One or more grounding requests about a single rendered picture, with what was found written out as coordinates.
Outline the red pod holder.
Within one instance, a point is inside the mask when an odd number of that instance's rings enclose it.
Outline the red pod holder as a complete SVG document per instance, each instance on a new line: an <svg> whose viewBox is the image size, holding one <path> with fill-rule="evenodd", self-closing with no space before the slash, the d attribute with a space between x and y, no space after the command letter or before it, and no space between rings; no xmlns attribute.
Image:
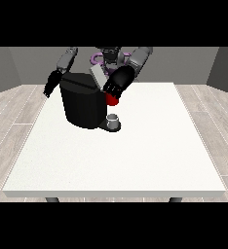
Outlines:
<svg viewBox="0 0 228 249"><path fill-rule="evenodd" d="M119 103L119 100L116 97L113 97L109 93L105 94L105 98L106 98L106 104L109 106L115 106Z"/></svg>

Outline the pale grey machine lid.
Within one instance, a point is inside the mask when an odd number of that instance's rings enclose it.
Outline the pale grey machine lid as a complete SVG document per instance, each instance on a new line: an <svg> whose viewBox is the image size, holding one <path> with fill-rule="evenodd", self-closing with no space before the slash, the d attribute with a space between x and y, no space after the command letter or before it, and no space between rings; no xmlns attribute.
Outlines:
<svg viewBox="0 0 228 249"><path fill-rule="evenodd" d="M93 76L96 85L99 89L103 89L107 79L102 71L102 68L99 64L96 64L90 68L90 73Z"/></svg>

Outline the black coffee machine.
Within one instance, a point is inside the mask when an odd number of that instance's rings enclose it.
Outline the black coffee machine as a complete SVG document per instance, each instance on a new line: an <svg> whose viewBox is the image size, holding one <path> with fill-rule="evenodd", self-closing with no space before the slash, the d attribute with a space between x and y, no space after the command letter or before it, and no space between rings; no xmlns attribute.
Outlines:
<svg viewBox="0 0 228 249"><path fill-rule="evenodd" d="M105 94L100 90L91 74L65 73L59 88L67 120L81 128L102 128L109 132L121 129L121 123L115 129L107 126L107 107Z"/></svg>

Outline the grey purple robot trunk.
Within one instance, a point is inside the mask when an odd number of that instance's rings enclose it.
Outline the grey purple robot trunk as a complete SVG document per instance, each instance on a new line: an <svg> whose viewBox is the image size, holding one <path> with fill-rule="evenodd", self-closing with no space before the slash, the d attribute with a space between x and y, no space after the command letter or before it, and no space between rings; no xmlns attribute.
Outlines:
<svg viewBox="0 0 228 249"><path fill-rule="evenodd" d="M99 64L105 75L111 75L120 66L126 64L130 53L123 53L121 47L98 47L99 52L90 58L91 65Z"/></svg>

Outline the small grey cup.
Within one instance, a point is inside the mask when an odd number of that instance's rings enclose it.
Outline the small grey cup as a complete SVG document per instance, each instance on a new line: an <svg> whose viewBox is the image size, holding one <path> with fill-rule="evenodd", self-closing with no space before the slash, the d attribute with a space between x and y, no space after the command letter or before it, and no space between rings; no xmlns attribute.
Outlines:
<svg viewBox="0 0 228 249"><path fill-rule="evenodd" d="M119 117L116 114L109 114L106 117L107 120L107 126L110 129L115 129L119 126Z"/></svg>

